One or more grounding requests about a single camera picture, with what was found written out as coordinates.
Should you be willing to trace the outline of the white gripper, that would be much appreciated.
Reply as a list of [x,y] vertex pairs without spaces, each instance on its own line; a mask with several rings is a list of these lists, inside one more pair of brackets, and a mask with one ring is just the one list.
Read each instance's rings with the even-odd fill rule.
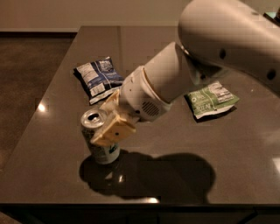
[[125,78],[120,90],[117,89],[100,106],[100,109],[106,111],[109,116],[94,133],[90,140],[91,144],[107,147],[136,132],[133,122],[126,117],[121,117],[117,112],[113,112],[119,106],[143,122],[153,122],[168,112],[172,104],[164,101],[155,92],[146,75],[144,66],[139,66]]

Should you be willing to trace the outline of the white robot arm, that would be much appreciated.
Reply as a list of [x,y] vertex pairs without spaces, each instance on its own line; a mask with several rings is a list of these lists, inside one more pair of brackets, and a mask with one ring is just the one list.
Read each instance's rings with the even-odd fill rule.
[[204,85],[197,64],[249,74],[280,91],[280,26],[239,0],[192,0],[178,21],[179,42],[171,42],[124,79],[102,105],[108,116],[91,143],[110,146],[152,122],[172,102]]

